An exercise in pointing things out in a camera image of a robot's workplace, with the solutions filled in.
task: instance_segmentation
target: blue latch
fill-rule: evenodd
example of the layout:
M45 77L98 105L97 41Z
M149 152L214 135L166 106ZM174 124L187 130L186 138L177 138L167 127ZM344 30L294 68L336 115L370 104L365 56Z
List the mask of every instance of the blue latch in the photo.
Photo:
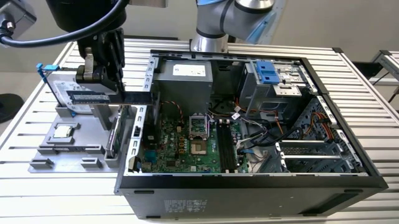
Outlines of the blue latch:
M58 71L61 69L61 66L57 64L49 64L47 66L45 66L45 71Z
M272 62L257 61L257 72L261 76L264 84L280 84L281 78L276 71L276 66Z
M47 72L47 71L58 71L58 70L61 69L61 66L59 66L59 65L49 64L49 65L45 66L45 68L43 68L43 64L39 63L39 64L37 65L37 69L38 69L38 73L39 73L39 75L41 75L41 77L42 77L43 82L47 83L47 82L49 82L49 79L47 79L47 77L46 77L45 72Z

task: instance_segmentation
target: metal frame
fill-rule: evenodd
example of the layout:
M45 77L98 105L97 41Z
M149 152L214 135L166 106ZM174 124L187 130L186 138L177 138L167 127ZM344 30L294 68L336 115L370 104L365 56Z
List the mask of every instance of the metal frame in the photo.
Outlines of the metal frame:
M145 82L150 82L149 77L146 77L146 68L151 49L189 50L189 42L126 40L127 66L125 69L125 82L130 91L142 90ZM398 223L399 124L390 115L393 112L389 112L386 105L382 103L385 99L370 91L370 86L365 84L370 84L369 81L360 79L360 73L354 72L354 69L349 66L352 62L344 60L341 54L336 53L332 48L230 44L229 50L231 53L238 54L298 56L310 60L316 72L330 91L333 101L341 109L352 130L374 161L374 165L389 183L390 189L329 217L286 218L284 220L269 218L211 219L187 220L187 222L193 224L215 222ZM74 43L67 45L57 63L65 67L78 67L83 64ZM49 218L54 221L82 222L89 218L87 215L91 215L91 222L130 222L137 219L130 205L119 196L110 196L114 194L117 173L31 174L27 171L29 162L37 154L33 147L42 143L43 136L50 129L49 123L53 122L54 114L57 114L54 109L57 102L53 95L47 93L49 90L41 82L0 137L0 202L9 205L2 210L2 216L19 217L15 218L17 222L26 221L26 217L30 221L37 220L38 222ZM139 107L138 114L145 115L146 108L146 106ZM39 210L34 211L35 206L33 206L33 203L41 205ZM55 203L65 204L66 209L54 208ZM58 215L58 217L39 217L54 215Z
M394 78L384 78L377 85L399 85L399 51L381 50L374 56L372 62L381 63ZM372 78L370 82L374 83L380 78Z

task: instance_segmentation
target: black connector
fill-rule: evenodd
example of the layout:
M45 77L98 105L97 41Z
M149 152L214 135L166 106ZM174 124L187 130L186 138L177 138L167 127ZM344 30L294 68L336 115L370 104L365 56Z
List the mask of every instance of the black connector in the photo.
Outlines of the black connector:
M317 121L317 123L329 123L330 119L329 118L322 118Z
M134 137L139 137L141 136L141 131L142 131L142 128L139 126L137 126L135 132L134 132Z

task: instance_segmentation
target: motherboard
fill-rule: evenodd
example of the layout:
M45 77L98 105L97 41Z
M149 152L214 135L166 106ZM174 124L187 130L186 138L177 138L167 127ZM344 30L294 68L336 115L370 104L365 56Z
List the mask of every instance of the motherboard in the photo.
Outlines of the motherboard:
M223 170L225 149L221 145L221 136L218 136L218 123L205 118L205 124L199 117L185 120L163 118L161 121L161 137L157 148L145 151L143 172L151 173L226 173ZM242 138L239 123L229 125L230 138L223 137L226 145L230 142L230 153L227 155L234 163L233 172L247 173L247 161L238 164L238 154L235 143ZM207 130L207 138L205 135L194 137L195 133L203 133Z

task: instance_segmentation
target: orange wire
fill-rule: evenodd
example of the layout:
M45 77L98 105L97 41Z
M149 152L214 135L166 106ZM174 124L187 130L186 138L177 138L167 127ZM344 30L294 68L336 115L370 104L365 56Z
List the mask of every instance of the orange wire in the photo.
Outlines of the orange wire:
M314 126L314 115L317 115L320 119L324 118L324 117L328 118L325 114L318 113L318 112L313 112L313 115L312 115L312 124L310 124L310 127L309 127L309 129L308 129L308 131L306 131L305 134L310 133L312 128ZM326 124L322 124L322 127L324 127L324 129L326 131L329 139L333 139L334 137L333 137L333 132L332 132L330 128L326 126Z
M320 114L322 117L328 118L328 116L326 116L324 113L320 113L320 112L318 112L318 114ZM332 131L332 129L329 128L328 124L324 124L324 126L325 126L325 129L326 129L328 134L330 135L330 138L334 139L333 131Z
M276 118L276 122L277 122L277 125L280 126L281 133L285 134L278 117Z

